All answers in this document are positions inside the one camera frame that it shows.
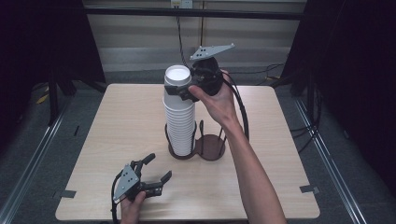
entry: gray gripper bracket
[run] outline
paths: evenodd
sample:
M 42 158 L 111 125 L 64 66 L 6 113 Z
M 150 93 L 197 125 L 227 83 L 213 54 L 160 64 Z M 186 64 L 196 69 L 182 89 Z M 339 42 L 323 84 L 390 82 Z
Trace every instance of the gray gripper bracket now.
M 212 47 L 200 46 L 198 50 L 193 55 L 190 56 L 190 60 L 198 61 L 198 60 L 208 59 L 213 57 L 213 55 L 215 54 L 223 52 L 224 50 L 233 49 L 233 48 L 235 48 L 234 43 L 225 46 L 212 46 Z
M 124 194 L 128 189 L 133 187 L 137 182 L 139 182 L 139 177 L 134 173 L 134 170 L 129 164 L 126 164 L 122 170 L 122 175 L 120 177 L 119 184 L 117 185 L 116 192 L 114 193 L 113 200 L 118 200 L 122 194 Z

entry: gray floor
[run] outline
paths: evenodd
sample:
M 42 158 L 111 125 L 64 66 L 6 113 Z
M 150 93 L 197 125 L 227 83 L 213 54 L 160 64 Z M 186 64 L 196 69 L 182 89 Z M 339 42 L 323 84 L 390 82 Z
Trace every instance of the gray floor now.
M 246 69 L 229 68 L 228 70 L 232 73 Z M 156 70 L 108 73 L 106 78 L 108 83 L 163 83 L 163 72 Z M 276 75 L 279 75 L 276 70 L 270 74 L 270 76 Z M 264 76 L 264 74 L 234 75 L 236 83 L 240 85 L 255 85 L 260 83 Z M 103 97 L 102 93 L 84 84 L 77 82 L 76 85 L 78 92 L 71 99 L 62 124 L 43 161 L 39 164 L 12 223 L 61 223 L 54 215 L 59 199 L 54 199 L 52 196 L 56 190 L 65 188 Z M 18 124 L 19 129 L 15 138 L 10 143 L 8 151 L 1 156 L 1 206 L 7 201 L 7 197 L 17 184 L 47 129 L 49 101 L 41 105 L 35 103 L 42 91 L 44 89 L 32 92 L 31 103 L 21 123 Z M 290 95 L 290 85 L 277 88 L 276 95 L 290 129 L 303 127 L 304 123 L 297 110 L 295 99 Z M 67 99 L 61 95 L 61 104 L 63 102 L 67 102 Z M 396 223 L 395 198 L 390 195 L 381 179 L 361 157 L 356 145 L 345 138 L 343 128 L 328 112 L 325 105 L 319 131 L 340 173 L 359 203 L 367 223 Z M 308 134 L 296 138 L 296 147 L 301 148 L 308 138 Z M 315 145 L 309 144 L 300 156 L 310 183 L 320 191 L 316 194 L 316 198 L 321 214 L 316 219 L 289 220 L 289 223 L 353 223 Z

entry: wooden table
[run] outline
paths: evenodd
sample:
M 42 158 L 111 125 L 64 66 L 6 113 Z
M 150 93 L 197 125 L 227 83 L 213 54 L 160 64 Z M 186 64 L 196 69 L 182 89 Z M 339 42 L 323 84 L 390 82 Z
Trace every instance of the wooden table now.
M 250 143 L 276 189 L 286 218 L 317 217 L 314 194 L 300 190 L 309 182 L 274 90 L 238 88 L 247 110 Z M 220 126 L 198 102 L 197 124 L 201 119 L 205 133 L 219 134 Z M 205 161 L 198 155 L 180 161 L 168 151 L 164 125 L 163 85 L 110 85 L 66 187 L 77 193 L 73 199 L 61 199 L 56 217 L 111 219 L 110 190 L 115 175 L 131 160 L 155 153 L 156 159 L 142 169 L 142 181 L 158 182 L 168 170 L 173 176 L 161 197 L 145 200 L 141 220 L 246 219 L 228 144 L 218 161 Z

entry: stack of white cups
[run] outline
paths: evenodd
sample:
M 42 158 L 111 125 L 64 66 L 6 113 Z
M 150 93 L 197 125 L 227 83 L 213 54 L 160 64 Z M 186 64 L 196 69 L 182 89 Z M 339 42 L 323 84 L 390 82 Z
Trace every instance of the stack of white cups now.
M 165 85 L 184 86 L 191 81 L 190 70 L 183 65 L 170 66 L 165 71 Z M 181 100 L 178 95 L 163 93 L 163 105 L 167 124 L 168 138 L 178 156 L 191 154 L 194 144 L 192 134 L 195 129 L 195 103 Z

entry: wall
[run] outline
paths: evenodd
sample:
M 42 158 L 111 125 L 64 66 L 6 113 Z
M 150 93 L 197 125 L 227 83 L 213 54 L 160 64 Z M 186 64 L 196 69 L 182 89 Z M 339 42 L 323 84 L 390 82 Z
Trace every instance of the wall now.
M 170 1 L 85 0 L 85 6 L 170 7 Z M 193 8 L 245 11 L 303 12 L 304 0 L 193 1 Z M 163 69 L 181 63 L 174 17 L 89 15 L 105 72 Z M 220 66 L 265 66 L 283 63 L 298 21 L 180 18 L 186 61 L 197 47 L 236 48 L 217 56 Z

